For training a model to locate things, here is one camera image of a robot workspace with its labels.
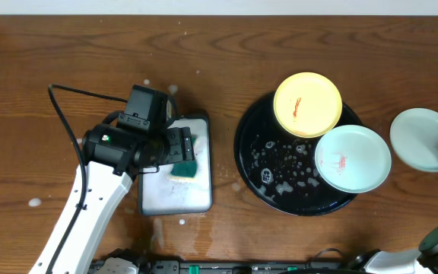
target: green sponge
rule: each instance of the green sponge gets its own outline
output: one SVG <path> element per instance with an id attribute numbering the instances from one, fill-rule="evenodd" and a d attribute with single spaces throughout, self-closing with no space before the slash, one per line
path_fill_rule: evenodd
<path id="1" fill-rule="evenodd" d="M 192 136 L 192 146 L 195 144 L 195 140 L 197 137 Z M 187 177 L 193 178 L 197 173 L 197 162 L 194 161 L 186 161 L 178 164 L 174 164 L 170 175 L 177 177 Z"/>

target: white plate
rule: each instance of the white plate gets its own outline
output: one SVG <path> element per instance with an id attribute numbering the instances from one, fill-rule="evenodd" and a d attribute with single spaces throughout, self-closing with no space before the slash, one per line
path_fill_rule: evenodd
<path id="1" fill-rule="evenodd" d="M 407 165 L 438 171 L 438 113 L 415 108 L 400 113 L 389 132 L 395 153 Z"/>
<path id="2" fill-rule="evenodd" d="M 388 145 L 363 126 L 339 126 L 327 132 L 317 144 L 315 158 L 324 180 L 347 193 L 374 190 L 392 168 Z"/>

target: white wall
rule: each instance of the white wall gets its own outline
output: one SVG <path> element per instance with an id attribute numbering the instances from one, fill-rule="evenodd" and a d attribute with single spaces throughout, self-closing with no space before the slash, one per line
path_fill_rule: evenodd
<path id="1" fill-rule="evenodd" d="M 0 0 L 0 14 L 438 15 L 438 0 Z"/>

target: wood grain surface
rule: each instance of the wood grain surface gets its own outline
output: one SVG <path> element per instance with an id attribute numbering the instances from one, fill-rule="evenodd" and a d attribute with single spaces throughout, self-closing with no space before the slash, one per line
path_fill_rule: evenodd
<path id="1" fill-rule="evenodd" d="M 241 180 L 233 159 L 241 116 L 305 71 L 330 78 L 389 143 L 398 113 L 438 111 L 438 18 L 0 16 L 0 273 L 31 268 L 74 180 L 78 162 L 46 93 L 50 83 L 123 98 L 145 79 L 162 91 L 175 84 L 181 112 L 204 109 L 211 118 L 211 210 L 140 216 L 135 184 L 96 258 L 127 247 L 187 260 L 270 261 L 306 260 L 327 247 L 417 247 L 438 225 L 438 173 L 415 171 L 394 154 L 380 188 L 322 217 L 272 209 Z M 124 107 L 63 92 L 57 100 L 77 136 Z M 32 198 L 42 205 L 29 207 Z"/>

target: black tray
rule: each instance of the black tray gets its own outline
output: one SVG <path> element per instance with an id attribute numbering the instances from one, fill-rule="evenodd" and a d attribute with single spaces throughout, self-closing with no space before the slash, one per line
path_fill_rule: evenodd
<path id="1" fill-rule="evenodd" d="M 321 137 L 303 139 L 283 129 L 273 111 L 274 95 L 272 92 L 255 102 L 237 127 L 234 157 L 244 182 L 263 202 L 294 215 L 324 215 L 347 205 L 356 194 L 344 193 L 331 187 L 316 172 L 313 155 Z M 343 104 L 341 118 L 336 126 L 344 125 L 362 126 L 356 113 L 346 104 Z M 267 148 L 267 142 L 274 142 L 275 145 Z M 300 146 L 301 152 L 296 150 L 297 146 Z M 265 168 L 273 175 L 270 184 L 262 182 L 262 170 Z M 277 187 L 283 186 L 284 182 L 292 190 L 288 192 L 290 188 L 287 186 L 280 195 Z"/>

